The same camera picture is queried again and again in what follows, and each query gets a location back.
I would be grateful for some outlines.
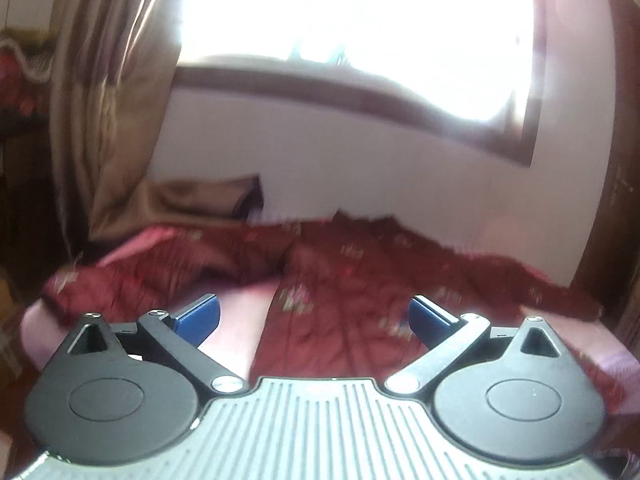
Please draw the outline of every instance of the metal bolt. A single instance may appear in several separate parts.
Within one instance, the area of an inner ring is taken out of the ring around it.
[[[211,386],[221,394],[233,394],[242,390],[242,379],[232,375],[222,375],[213,379]]]
[[[385,381],[385,386],[396,394],[412,394],[420,389],[420,382],[409,374],[394,374]]]

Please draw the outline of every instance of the blanket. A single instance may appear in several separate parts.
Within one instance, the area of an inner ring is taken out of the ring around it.
[[[406,319],[416,294],[497,326],[518,325],[523,304],[587,321],[600,314],[587,295],[510,258],[457,254],[393,218],[342,213],[276,226],[170,228],[138,252],[58,273],[43,299],[68,323],[87,311],[109,322],[132,321],[170,304],[204,272],[239,284],[282,275],[255,355],[254,382],[259,376],[383,380],[427,350]]]

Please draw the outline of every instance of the door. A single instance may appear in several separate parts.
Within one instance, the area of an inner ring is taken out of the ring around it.
[[[572,285],[622,315],[640,249],[640,7],[609,0],[616,48],[616,108],[600,205]]]

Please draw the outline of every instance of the window frame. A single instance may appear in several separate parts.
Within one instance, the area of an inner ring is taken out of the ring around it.
[[[319,71],[277,71],[260,66],[179,62],[174,88],[212,89],[252,96],[279,98],[337,108],[376,117],[429,134],[453,139],[529,167],[533,158],[542,108],[546,57],[545,0],[534,0],[531,85],[522,124],[508,112],[504,130],[466,120],[434,105],[357,84],[314,75]]]

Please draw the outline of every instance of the sunlight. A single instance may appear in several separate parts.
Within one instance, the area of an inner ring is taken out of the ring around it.
[[[180,59],[231,55],[348,62],[462,118],[488,120],[514,90],[529,88],[532,5],[532,0],[186,0]]]

